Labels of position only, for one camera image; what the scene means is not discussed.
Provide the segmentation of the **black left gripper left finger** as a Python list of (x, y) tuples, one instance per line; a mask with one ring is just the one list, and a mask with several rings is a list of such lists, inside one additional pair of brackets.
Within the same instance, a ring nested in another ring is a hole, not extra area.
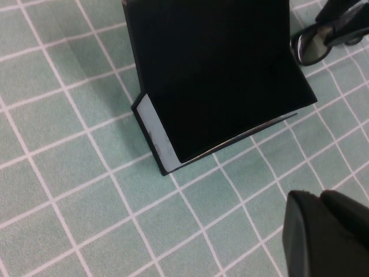
[(288, 276), (368, 276), (368, 249), (320, 196), (288, 193), (282, 234)]

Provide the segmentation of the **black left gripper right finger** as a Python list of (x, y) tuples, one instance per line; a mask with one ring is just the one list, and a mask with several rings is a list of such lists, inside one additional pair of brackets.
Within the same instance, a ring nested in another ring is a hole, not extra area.
[(368, 207), (335, 190), (323, 191), (321, 200), (341, 225), (368, 249)]

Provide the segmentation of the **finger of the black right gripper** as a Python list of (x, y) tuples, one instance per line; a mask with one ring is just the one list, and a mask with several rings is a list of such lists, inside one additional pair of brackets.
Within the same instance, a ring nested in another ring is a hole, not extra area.
[(360, 2), (336, 20), (325, 46), (337, 46), (368, 34), (368, 2)]
[(315, 18), (316, 23), (364, 25), (364, 2), (359, 0), (329, 0)]

